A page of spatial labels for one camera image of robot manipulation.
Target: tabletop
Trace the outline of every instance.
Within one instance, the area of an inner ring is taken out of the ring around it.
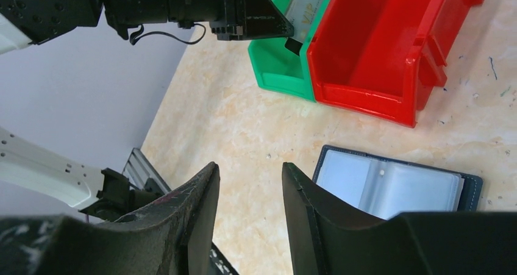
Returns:
[[[282,163],[311,176],[325,144],[478,175],[479,210],[516,211],[515,18],[517,0],[470,11],[447,58],[447,84],[414,129],[261,90],[249,42],[208,34],[185,51],[142,151],[171,188],[219,165],[213,241],[241,274],[292,274]]]

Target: black plastic part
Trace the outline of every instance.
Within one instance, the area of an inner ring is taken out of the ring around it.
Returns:
[[[466,173],[460,173],[458,171],[452,171],[452,170],[444,170],[442,168],[436,168],[432,166],[422,165],[418,163],[412,163],[412,162],[406,162],[396,159],[389,159],[382,156],[376,156],[372,154],[368,154],[365,152],[360,151],[354,151],[350,149],[344,149],[339,147],[334,147],[331,145],[324,145],[321,148],[321,153],[319,155],[318,163],[316,164],[316,169],[314,170],[314,175],[312,177],[312,181],[314,183],[318,180],[319,171],[321,169],[321,166],[323,165],[323,160],[325,159],[325,155],[327,154],[327,151],[338,151],[348,154],[353,154],[357,156],[377,159],[384,162],[396,162],[404,165],[410,165],[420,168],[427,168],[429,170],[437,170],[437,171],[443,171],[445,173],[454,173],[459,174],[463,179],[463,190],[460,195],[460,201],[458,203],[458,211],[476,211],[477,205],[479,203],[479,198],[481,197],[481,190],[483,189],[483,180],[479,176],[474,176],[472,174],[466,174]]]
[[[294,27],[271,0],[103,0],[108,24],[125,40],[141,24],[210,22],[219,40],[289,37]]]
[[[102,220],[115,221],[163,195],[157,191],[131,190],[127,178],[109,168],[101,171],[101,173],[104,175],[104,184],[102,191],[97,193],[99,200],[80,210],[81,213]]]
[[[157,193],[160,196],[165,195],[158,183],[154,179],[147,179],[144,185],[144,190],[149,193]]]
[[[218,40],[291,37],[293,25],[272,0],[224,0],[224,9],[210,22]]]
[[[78,26],[97,26],[101,9],[101,0],[0,0],[0,13],[38,45]]]
[[[218,198],[219,168],[209,163],[181,187],[114,223],[1,218],[0,273],[209,274],[216,268],[209,252]]]
[[[146,191],[154,191],[159,193],[170,192],[171,189],[167,185],[167,183],[163,180],[163,178],[159,175],[158,172],[154,169],[149,160],[142,153],[139,154],[141,158],[141,162],[145,163],[150,172],[148,174],[153,176],[153,178],[149,178],[146,181],[144,189]],[[155,190],[153,184],[156,184],[158,190]],[[212,242],[212,247],[210,250],[210,265],[207,275],[238,275],[237,270],[232,266],[232,264],[226,259],[224,254],[219,250],[219,248]]]
[[[292,38],[288,38],[285,42],[284,47],[290,50],[293,54],[300,56],[300,50],[302,49],[302,43]]]
[[[295,275],[516,274],[517,213],[401,213],[384,221],[284,163]]]

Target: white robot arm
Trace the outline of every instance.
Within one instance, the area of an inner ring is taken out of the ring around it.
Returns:
[[[15,136],[0,126],[0,180],[55,197],[82,210],[95,203],[104,175]]]
[[[116,171],[59,156],[1,126],[0,180],[55,197],[82,213],[109,221],[164,194],[152,179],[139,190]]]
[[[0,14],[0,54],[29,46],[31,39]]]

